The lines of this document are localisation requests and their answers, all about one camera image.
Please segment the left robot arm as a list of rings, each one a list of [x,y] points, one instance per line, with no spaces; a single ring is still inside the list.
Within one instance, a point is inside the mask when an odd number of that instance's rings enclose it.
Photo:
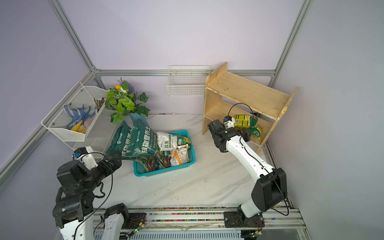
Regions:
[[[96,228],[94,214],[99,210],[93,202],[96,188],[104,187],[103,180],[112,177],[122,165],[121,153],[102,155],[99,161],[89,147],[76,149],[73,159],[58,168],[61,183],[56,196],[53,217],[64,240],[93,240]],[[130,214],[121,203],[106,209],[102,216],[104,240],[128,240],[145,227],[146,213]]]

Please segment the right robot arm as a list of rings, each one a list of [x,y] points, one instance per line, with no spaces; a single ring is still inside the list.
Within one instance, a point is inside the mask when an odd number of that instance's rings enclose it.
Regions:
[[[249,129],[229,127],[227,123],[223,124],[219,120],[210,122],[208,129],[220,152],[233,154],[255,182],[249,200],[239,205],[235,212],[224,212],[225,226],[261,229],[264,226],[262,213],[273,209],[280,202],[288,206],[285,171],[269,165],[249,147]]]

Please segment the white green small bag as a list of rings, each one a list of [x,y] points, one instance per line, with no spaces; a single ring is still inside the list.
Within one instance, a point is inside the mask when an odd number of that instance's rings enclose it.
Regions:
[[[191,146],[192,142],[188,137],[157,132],[157,143],[160,151],[173,151],[179,146]]]

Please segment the teal plastic basket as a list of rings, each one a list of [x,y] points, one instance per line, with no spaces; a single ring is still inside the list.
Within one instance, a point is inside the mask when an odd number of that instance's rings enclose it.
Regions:
[[[136,177],[150,177],[150,176],[159,175],[159,174],[163,174],[163,173],[167,173],[167,172],[171,172],[171,171],[175,171],[183,168],[188,168],[189,166],[193,165],[196,162],[196,154],[195,154],[193,144],[191,144],[191,148],[188,150],[188,153],[190,157],[189,163],[175,166],[175,167],[169,167],[165,169],[159,168],[158,170],[152,171],[152,172],[146,172],[145,168],[141,164],[134,162],[133,163],[134,174]]]

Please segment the dark green soil bag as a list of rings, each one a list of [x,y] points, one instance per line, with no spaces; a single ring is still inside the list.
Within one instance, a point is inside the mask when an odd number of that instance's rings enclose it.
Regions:
[[[135,160],[144,156],[141,148],[137,145],[137,133],[140,120],[133,122],[131,128],[125,121],[118,127],[111,145],[106,151],[107,156],[117,156],[121,154],[122,160]]]
[[[170,158],[158,146],[156,132],[141,120],[133,123],[130,142],[124,156],[135,161],[142,173],[171,167]]]

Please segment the yellow green fertilizer bag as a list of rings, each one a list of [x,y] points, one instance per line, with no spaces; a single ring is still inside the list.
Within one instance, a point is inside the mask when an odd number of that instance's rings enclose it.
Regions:
[[[235,115],[234,121],[235,128],[250,129],[253,136],[257,137],[258,139],[261,138],[263,127],[258,125],[258,117],[252,117],[249,115]]]

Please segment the orange green snack bag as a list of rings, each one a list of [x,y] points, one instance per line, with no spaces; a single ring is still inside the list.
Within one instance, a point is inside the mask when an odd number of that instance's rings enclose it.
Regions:
[[[169,155],[169,158],[172,167],[188,163],[190,161],[189,146],[183,145],[176,147]]]

